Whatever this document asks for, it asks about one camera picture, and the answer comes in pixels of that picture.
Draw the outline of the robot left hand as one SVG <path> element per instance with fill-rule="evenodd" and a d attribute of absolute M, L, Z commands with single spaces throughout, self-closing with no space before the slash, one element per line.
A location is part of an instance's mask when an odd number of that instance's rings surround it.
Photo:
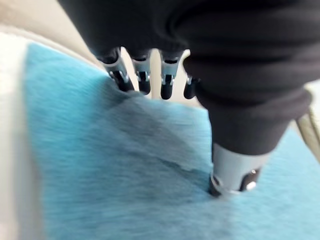
<path fill-rule="evenodd" d="M 161 52 L 165 75 L 183 66 L 212 131 L 210 192 L 240 193 L 289 123 L 311 104 L 320 77 L 317 0 L 61 0 L 84 42 L 104 64 L 124 47 L 145 61 Z"/>

